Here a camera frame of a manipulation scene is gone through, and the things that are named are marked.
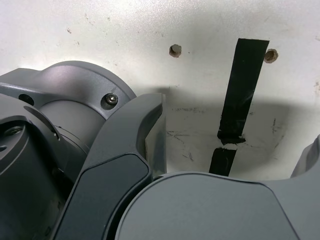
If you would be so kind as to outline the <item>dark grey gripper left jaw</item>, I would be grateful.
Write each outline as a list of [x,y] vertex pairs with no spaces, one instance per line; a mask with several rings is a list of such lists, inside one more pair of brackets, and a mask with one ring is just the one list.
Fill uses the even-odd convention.
[[133,198],[166,167],[166,98],[143,94],[102,126],[53,234],[55,240],[112,240]]

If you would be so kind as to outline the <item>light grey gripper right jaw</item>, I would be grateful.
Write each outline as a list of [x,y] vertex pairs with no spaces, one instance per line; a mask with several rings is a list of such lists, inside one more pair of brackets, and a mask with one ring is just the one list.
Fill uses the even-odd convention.
[[282,180],[239,180],[170,173],[126,208],[119,240],[317,240],[320,237],[320,140],[300,157],[305,172]]

